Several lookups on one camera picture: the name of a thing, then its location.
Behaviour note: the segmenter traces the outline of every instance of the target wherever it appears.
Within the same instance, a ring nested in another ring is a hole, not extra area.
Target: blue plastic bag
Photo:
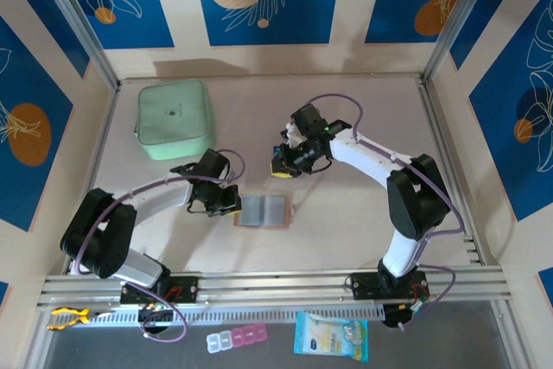
[[[329,319],[298,313],[294,353],[349,356],[369,361],[369,325],[366,321]]]

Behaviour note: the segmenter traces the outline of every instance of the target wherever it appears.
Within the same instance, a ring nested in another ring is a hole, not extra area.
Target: mint green pouch
[[[154,160],[197,156],[215,145],[213,109],[199,80],[147,86],[138,95],[136,134]]]

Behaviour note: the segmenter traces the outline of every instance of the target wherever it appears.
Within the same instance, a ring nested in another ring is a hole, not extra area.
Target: gray floor
[[[175,344],[145,340],[138,328],[70,328],[54,334],[46,368],[507,368],[498,329],[486,302],[444,303],[405,333],[370,324],[368,364],[349,358],[293,353],[293,324],[270,324],[269,339],[209,354],[206,337],[236,326],[196,326]]]

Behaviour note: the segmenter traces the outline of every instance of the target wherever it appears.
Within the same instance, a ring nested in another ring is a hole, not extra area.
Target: white table surface
[[[119,196],[163,178],[174,166],[198,158],[163,162],[148,158],[133,134],[137,95],[155,81],[125,82],[105,143],[95,187]],[[338,270],[376,266],[393,234],[386,192],[354,168],[335,162],[305,178],[270,176],[273,145],[292,112],[311,97],[343,92],[365,108],[359,132],[389,149],[437,160],[437,150],[418,95],[409,78],[369,76],[288,76],[207,79],[215,113],[216,149],[230,148],[246,160],[241,192],[284,191],[296,213],[287,230],[241,229],[232,215],[208,218],[185,207],[170,208],[134,231],[131,248],[161,260],[173,272]],[[353,123],[357,109],[343,99],[316,104],[332,122]],[[232,158],[238,170],[238,161]],[[449,215],[441,229],[455,226]],[[427,264],[468,265],[462,236],[434,239],[423,255]]]

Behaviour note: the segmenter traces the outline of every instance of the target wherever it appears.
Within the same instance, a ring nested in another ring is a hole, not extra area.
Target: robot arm
[[[171,169],[172,173],[191,178],[180,181],[178,187],[161,187],[146,199],[137,198],[140,200],[137,206],[115,207],[106,217],[103,229],[98,228],[92,235],[82,258],[83,266],[100,278],[118,277],[164,295],[170,271],[130,249],[135,226],[169,207],[187,203],[191,206],[196,200],[204,205],[208,216],[239,211],[242,204],[237,185],[224,187],[213,181],[195,179],[198,176],[226,178],[229,170],[228,159],[213,150],[208,150],[197,163]],[[113,201],[113,196],[104,190],[91,190],[67,228],[60,242],[61,250],[75,259],[94,222]]]
[[[275,150],[273,175],[311,174],[315,162],[326,157],[330,162],[336,160],[355,167],[387,189],[395,231],[390,248],[378,265],[378,280],[381,291],[393,296],[394,289],[411,278],[424,234],[441,224],[449,212],[432,189],[394,161],[413,165],[446,193],[435,161],[426,155],[413,158],[395,153],[359,134],[354,137],[350,124],[341,120],[328,124],[311,104],[292,115],[292,123],[281,135],[287,143]]]

